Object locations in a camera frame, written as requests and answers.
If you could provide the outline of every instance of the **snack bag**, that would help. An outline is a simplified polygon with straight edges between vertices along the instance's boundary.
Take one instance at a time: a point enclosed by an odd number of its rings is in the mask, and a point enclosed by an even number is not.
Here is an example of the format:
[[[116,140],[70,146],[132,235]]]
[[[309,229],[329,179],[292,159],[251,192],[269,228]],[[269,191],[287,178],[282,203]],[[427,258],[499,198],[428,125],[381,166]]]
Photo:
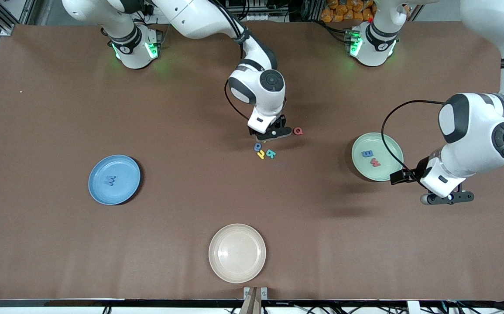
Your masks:
[[[334,14],[333,15],[333,19],[331,21],[332,22],[341,22],[342,20],[343,20],[343,16],[342,15]]]
[[[324,10],[322,10],[320,20],[323,20],[325,23],[331,22],[331,20],[333,20],[333,10],[330,10],[329,7],[326,7]]]
[[[345,4],[340,4],[337,6],[337,8],[335,9],[335,14],[338,14],[338,15],[345,15],[345,13],[347,13],[347,6]]]
[[[353,10],[348,10],[347,13],[343,16],[344,20],[352,20],[353,19]]]
[[[362,10],[362,20],[370,20],[370,18],[374,18],[374,15],[372,15],[372,10],[370,8],[365,8]]]
[[[339,5],[339,0],[326,0],[327,6],[329,6],[330,9],[335,9]]]
[[[362,0],[352,0],[353,3],[353,11],[362,12],[364,8],[364,2]]]
[[[362,20],[362,13],[361,12],[353,12],[353,18],[355,20]]]

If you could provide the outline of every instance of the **brown tabletop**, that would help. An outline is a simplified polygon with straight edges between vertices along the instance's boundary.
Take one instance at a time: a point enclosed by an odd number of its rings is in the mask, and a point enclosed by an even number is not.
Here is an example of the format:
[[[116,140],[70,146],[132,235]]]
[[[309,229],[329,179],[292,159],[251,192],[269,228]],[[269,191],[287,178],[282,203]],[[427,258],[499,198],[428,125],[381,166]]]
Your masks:
[[[316,24],[252,23],[287,84],[301,137],[260,160],[223,85],[238,46],[172,31],[162,58],[130,70],[98,27],[17,26],[0,40],[0,298],[504,299],[504,167],[467,180],[475,201],[427,207],[417,184],[352,170],[359,135],[404,101],[497,92],[499,53],[460,23],[407,24],[395,54],[366,68]],[[238,103],[246,113],[250,108]],[[387,133],[414,167],[445,142],[438,105],[410,105]],[[144,183],[125,205],[87,189],[92,167],[125,154]],[[211,270],[212,236],[256,228],[262,272]]]

